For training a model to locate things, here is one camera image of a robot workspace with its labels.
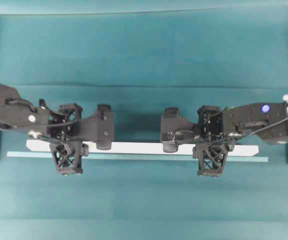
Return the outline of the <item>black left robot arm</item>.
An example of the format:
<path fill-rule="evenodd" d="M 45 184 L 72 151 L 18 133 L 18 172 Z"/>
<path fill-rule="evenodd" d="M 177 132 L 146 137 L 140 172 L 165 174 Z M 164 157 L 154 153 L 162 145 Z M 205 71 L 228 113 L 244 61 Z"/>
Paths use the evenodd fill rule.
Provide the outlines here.
<path fill-rule="evenodd" d="M 31 138 L 53 144 L 94 142 L 100 150 L 111 149 L 114 140 L 114 112 L 100 104 L 89 117 L 76 103 L 51 110 L 45 100 L 35 106 L 21 98 L 17 89 L 0 84 L 0 130 L 27 133 Z"/>

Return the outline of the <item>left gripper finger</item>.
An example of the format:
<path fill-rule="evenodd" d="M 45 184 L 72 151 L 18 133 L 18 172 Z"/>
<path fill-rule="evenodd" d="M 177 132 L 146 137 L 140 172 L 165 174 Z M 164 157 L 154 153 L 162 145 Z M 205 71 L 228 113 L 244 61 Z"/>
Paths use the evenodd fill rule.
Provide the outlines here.
<path fill-rule="evenodd" d="M 114 132 L 109 130 L 104 130 L 100 132 L 96 140 L 96 148 L 98 150 L 107 151 L 112 147 L 112 142 L 114 140 Z"/>
<path fill-rule="evenodd" d="M 98 104 L 96 111 L 96 129 L 114 130 L 114 112 L 111 105 Z"/>

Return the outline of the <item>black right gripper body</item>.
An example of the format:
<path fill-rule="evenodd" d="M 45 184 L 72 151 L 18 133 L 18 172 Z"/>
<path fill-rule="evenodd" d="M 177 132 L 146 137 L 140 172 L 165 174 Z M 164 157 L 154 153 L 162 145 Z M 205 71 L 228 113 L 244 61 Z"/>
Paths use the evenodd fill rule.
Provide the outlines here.
<path fill-rule="evenodd" d="M 198 122 L 189 130 L 177 131 L 178 144 L 216 143 L 223 137 L 222 110 L 218 106 L 203 105 L 198 109 Z"/>

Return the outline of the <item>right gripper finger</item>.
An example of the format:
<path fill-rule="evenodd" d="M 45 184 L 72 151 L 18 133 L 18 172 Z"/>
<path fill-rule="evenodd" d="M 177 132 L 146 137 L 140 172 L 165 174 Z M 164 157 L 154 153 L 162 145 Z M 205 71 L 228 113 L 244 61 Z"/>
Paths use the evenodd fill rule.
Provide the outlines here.
<path fill-rule="evenodd" d="M 173 132 L 176 129 L 177 117 L 179 115 L 180 110 L 178 107 L 168 107 L 164 110 L 164 113 L 161 116 L 161 135 Z"/>
<path fill-rule="evenodd" d="M 178 151 L 178 143 L 176 137 L 171 135 L 163 135 L 161 143 L 163 145 L 163 152 L 165 153 L 176 153 Z"/>

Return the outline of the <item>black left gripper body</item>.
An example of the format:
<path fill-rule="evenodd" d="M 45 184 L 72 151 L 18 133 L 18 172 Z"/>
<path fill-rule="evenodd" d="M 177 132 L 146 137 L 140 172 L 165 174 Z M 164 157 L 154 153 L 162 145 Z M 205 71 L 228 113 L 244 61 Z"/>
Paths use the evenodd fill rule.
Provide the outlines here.
<path fill-rule="evenodd" d="M 66 143 L 69 141 L 96 142 L 96 113 L 82 118 L 83 108 L 77 104 L 63 104 L 57 111 L 49 111 L 47 141 Z"/>

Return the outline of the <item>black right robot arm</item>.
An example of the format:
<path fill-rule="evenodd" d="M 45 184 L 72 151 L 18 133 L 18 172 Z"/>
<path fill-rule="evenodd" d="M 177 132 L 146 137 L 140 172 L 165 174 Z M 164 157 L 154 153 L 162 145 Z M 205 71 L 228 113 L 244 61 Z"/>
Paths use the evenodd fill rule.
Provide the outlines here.
<path fill-rule="evenodd" d="M 166 153 L 175 153 L 182 144 L 196 149 L 224 149 L 231 152 L 236 141 L 257 135 L 268 144 L 288 144 L 288 118 L 284 103 L 253 103 L 221 109 L 204 105 L 191 122 L 177 107 L 161 116 L 160 141 Z"/>

